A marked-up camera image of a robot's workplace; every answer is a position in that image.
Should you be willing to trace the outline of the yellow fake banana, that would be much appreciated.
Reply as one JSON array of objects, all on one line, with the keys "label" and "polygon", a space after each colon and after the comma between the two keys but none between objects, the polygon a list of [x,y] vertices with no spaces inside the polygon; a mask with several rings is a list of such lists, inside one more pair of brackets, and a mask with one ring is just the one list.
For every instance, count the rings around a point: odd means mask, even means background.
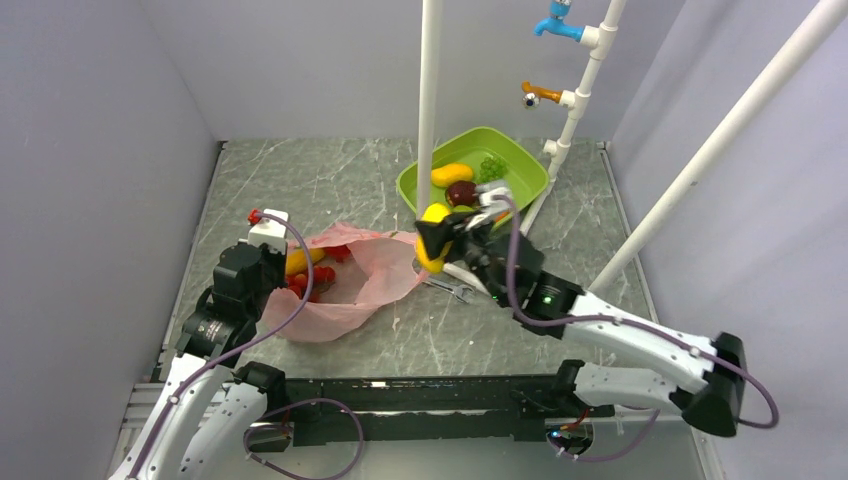
[{"label": "yellow fake banana", "polygon": [[420,265],[431,274],[443,270],[448,243],[454,236],[451,210],[441,203],[426,208],[421,218],[415,221],[417,240],[415,251]]}]

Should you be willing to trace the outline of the pink plastic bag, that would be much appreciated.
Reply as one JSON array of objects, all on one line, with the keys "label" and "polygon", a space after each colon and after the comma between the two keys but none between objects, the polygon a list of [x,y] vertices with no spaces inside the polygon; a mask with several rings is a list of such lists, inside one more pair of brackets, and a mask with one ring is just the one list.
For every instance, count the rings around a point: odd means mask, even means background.
[{"label": "pink plastic bag", "polygon": [[378,233],[337,223],[306,242],[326,253],[317,262],[318,278],[307,304],[289,320],[305,289],[278,289],[261,317],[287,340],[336,340],[361,327],[378,309],[403,299],[426,277],[413,267],[416,236],[411,232]]}]

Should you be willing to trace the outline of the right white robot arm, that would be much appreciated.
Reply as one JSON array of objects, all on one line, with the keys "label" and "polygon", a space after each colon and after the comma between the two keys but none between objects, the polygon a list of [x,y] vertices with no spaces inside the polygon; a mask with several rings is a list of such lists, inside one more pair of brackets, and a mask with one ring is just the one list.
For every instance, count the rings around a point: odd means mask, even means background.
[{"label": "right white robot arm", "polygon": [[745,368],[743,341],[722,332],[713,339],[686,334],[632,316],[581,286],[544,271],[544,254],[524,236],[508,263],[509,234],[492,231],[472,212],[415,223],[417,253],[429,270],[461,260],[502,307],[540,336],[569,335],[630,358],[634,373],[565,361],[551,388],[557,411],[613,404],[677,413],[690,426],[718,437],[733,437],[741,424]]}]

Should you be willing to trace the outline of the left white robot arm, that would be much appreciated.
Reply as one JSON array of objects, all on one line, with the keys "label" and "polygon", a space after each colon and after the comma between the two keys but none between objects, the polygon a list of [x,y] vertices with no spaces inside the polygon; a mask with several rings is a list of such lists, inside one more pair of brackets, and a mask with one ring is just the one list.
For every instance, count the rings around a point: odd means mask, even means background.
[{"label": "left white robot arm", "polygon": [[286,246],[239,242],[219,256],[212,284],[183,322],[165,385],[113,479],[171,479],[215,392],[257,343],[270,294],[285,283]]}]

